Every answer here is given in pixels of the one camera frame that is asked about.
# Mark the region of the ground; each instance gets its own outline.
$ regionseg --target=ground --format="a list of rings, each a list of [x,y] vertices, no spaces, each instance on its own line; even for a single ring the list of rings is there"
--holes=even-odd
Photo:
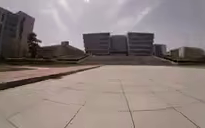
[[[0,128],[205,128],[205,69],[103,66],[0,91]]]

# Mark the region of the building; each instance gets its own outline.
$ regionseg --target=building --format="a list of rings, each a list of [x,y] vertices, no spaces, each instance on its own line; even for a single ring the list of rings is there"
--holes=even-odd
[[[110,54],[128,54],[128,42],[125,35],[111,36],[110,43]]]
[[[38,57],[45,59],[60,58],[60,57],[82,57],[85,53],[71,45],[68,41],[64,41],[61,45],[52,45],[40,47]]]
[[[154,44],[153,55],[158,57],[164,57],[167,55],[167,46],[165,44]]]
[[[205,61],[205,51],[196,47],[180,47],[170,50],[170,57],[181,61]]]
[[[12,13],[0,7],[0,56],[24,57],[28,54],[27,36],[35,19],[24,12]]]
[[[129,55],[152,55],[154,34],[129,32],[127,37]]]
[[[93,55],[110,54],[110,33],[83,34],[85,51]]]
[[[153,54],[154,34],[133,33],[112,35],[110,33],[83,34],[86,53],[93,55],[127,54],[150,56]]]

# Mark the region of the tile grout line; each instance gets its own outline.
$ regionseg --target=tile grout line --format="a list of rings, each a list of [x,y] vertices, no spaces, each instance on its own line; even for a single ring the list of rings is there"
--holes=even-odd
[[[195,122],[193,122],[190,118],[188,118],[186,115],[184,115],[182,112],[180,112],[180,111],[178,111],[176,108],[178,108],[178,107],[174,107],[174,106],[172,106],[171,104],[169,104],[169,103],[167,103],[169,106],[171,106],[171,107],[169,107],[169,108],[172,108],[173,110],[175,110],[177,113],[179,113],[179,114],[181,114],[184,118],[186,118],[189,122],[191,122],[193,125],[195,125],[196,126],[196,128],[200,128],[200,126],[198,126]]]
[[[176,108],[173,107],[173,109],[178,112],[179,114],[181,114],[183,117],[185,117],[188,121],[190,121],[192,124],[194,124],[196,126],[196,128],[201,128],[200,126],[198,126],[195,122],[193,122],[190,118],[188,118],[186,115],[184,115],[182,112],[178,111]]]
[[[69,126],[69,124],[74,120],[74,118],[77,116],[77,114],[79,113],[79,111],[85,106],[86,102],[83,104],[83,106],[81,106],[78,111],[73,115],[73,117],[69,120],[69,122],[65,125],[64,128],[67,128]]]
[[[9,124],[11,124],[14,128],[19,128],[18,126],[16,126],[12,121],[10,121],[9,119],[6,119],[8,121]]]
[[[135,122],[134,122],[134,119],[133,119],[133,114],[132,114],[132,111],[131,111],[131,109],[130,109],[129,102],[128,102],[128,99],[127,99],[127,97],[126,97],[126,94],[125,94],[125,91],[124,91],[124,88],[123,88],[123,84],[122,84],[122,82],[121,82],[120,79],[119,79],[119,82],[120,82],[122,94],[123,94],[124,97],[125,97],[125,101],[126,101],[126,104],[127,104],[127,107],[128,107],[129,113],[130,113],[130,116],[131,116],[131,121],[132,121],[133,128],[135,128]]]

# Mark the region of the steps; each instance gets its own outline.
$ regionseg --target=steps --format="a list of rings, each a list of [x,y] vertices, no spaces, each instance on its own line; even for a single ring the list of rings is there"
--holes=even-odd
[[[81,64],[173,65],[171,61],[154,56],[89,56]]]

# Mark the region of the gray building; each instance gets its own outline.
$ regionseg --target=gray building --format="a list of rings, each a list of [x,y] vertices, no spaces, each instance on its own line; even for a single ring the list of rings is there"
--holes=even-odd
[[[111,36],[110,54],[128,54],[128,42],[125,35]]]
[[[110,54],[110,33],[83,34],[85,51],[93,55]]]
[[[154,44],[153,55],[164,57],[165,55],[167,55],[167,46],[165,44]]]
[[[129,32],[127,38],[129,55],[152,55],[154,34]]]
[[[33,31],[34,21],[24,12],[12,13],[0,7],[0,56],[27,56],[27,36]]]
[[[83,34],[86,53],[93,55],[127,54],[150,56],[153,54],[154,34],[133,33],[112,35],[110,33]]]
[[[38,50],[38,57],[40,58],[60,58],[60,57],[83,57],[85,53],[69,45],[68,41],[63,41],[61,45],[43,46]]]

